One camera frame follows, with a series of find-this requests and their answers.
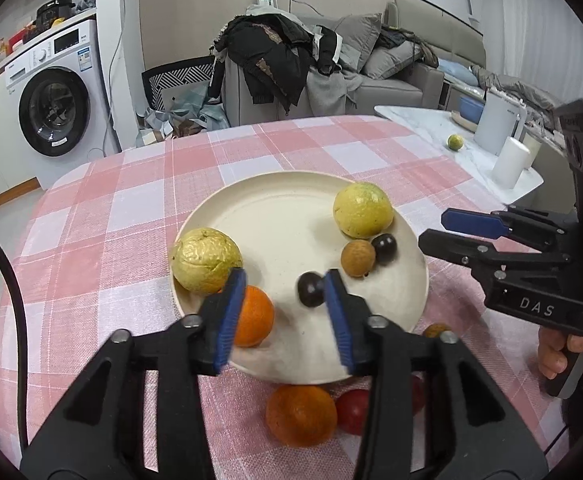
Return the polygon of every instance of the plate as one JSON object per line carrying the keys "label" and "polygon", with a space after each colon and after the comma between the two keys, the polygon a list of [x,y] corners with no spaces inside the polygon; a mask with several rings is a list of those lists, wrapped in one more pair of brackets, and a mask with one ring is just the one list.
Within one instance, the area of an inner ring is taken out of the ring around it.
{"label": "plate", "polygon": [[[340,364],[325,304],[307,308],[297,298],[296,281],[309,270],[324,274],[340,268],[350,241],[337,227],[332,206],[351,184],[338,176],[283,171],[254,176],[220,189],[191,213],[181,233],[213,227],[240,248],[249,285],[263,289],[274,303],[276,321],[257,348],[235,348],[230,364],[261,380],[285,384],[324,384],[348,377]],[[349,292],[362,296],[408,332],[414,330],[427,301],[429,275],[417,238],[395,212],[387,230],[399,255],[357,280],[341,272]],[[203,298],[171,277],[174,301],[182,316],[198,311]]]}
{"label": "plate", "polygon": [[476,133],[476,130],[478,130],[478,124],[472,123],[471,121],[467,120],[465,117],[460,115],[460,112],[452,112],[451,118],[456,124],[459,124],[460,126],[465,128],[466,130],[469,130],[470,132]]}

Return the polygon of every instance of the screw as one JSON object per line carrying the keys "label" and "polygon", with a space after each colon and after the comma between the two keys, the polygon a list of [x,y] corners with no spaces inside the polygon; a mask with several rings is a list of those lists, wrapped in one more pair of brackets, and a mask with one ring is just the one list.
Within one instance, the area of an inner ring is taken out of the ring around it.
{"label": "screw", "polygon": [[448,345],[456,344],[459,341],[458,336],[451,330],[443,332],[439,338],[443,343],[447,343]]}
{"label": "screw", "polygon": [[132,336],[132,333],[129,330],[125,330],[124,328],[119,328],[118,330],[114,330],[114,333],[110,337],[112,343],[124,343]]}
{"label": "screw", "polygon": [[189,314],[183,318],[181,323],[185,328],[198,328],[203,324],[203,318],[198,316],[198,314]]}
{"label": "screw", "polygon": [[367,318],[367,324],[371,328],[387,328],[389,326],[389,321],[382,316],[369,316]]}

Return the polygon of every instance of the hand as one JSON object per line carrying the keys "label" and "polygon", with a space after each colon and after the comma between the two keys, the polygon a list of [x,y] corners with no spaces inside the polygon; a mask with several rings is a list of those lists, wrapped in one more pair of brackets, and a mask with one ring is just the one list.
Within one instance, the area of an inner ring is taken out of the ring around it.
{"label": "hand", "polygon": [[540,372],[548,379],[556,378],[557,374],[567,368],[567,358],[561,352],[565,346],[572,352],[583,352],[583,337],[565,336],[562,332],[541,327],[538,332],[538,362]]}

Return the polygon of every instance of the white cylinder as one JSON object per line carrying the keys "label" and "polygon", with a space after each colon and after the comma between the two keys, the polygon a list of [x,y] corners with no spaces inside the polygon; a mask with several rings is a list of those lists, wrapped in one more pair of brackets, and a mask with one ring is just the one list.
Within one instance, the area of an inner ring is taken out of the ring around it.
{"label": "white cylinder", "polygon": [[527,162],[525,162],[525,170],[529,170],[533,161],[536,160],[536,157],[538,156],[538,152],[542,147],[542,142],[535,139],[530,134],[526,134],[523,144],[529,148],[529,157],[527,158]]}
{"label": "white cylinder", "polygon": [[513,189],[523,174],[530,155],[527,146],[513,137],[508,137],[492,171],[492,180],[504,189]]}

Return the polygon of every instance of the black and white patterned basket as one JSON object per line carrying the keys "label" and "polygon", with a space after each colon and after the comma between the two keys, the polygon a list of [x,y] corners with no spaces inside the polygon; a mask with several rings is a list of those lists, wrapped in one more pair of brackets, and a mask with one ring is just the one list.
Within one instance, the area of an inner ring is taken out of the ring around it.
{"label": "black and white patterned basket", "polygon": [[142,73],[145,96],[154,110],[165,110],[162,91],[188,83],[209,81],[212,78],[214,57],[195,57],[156,66]]}

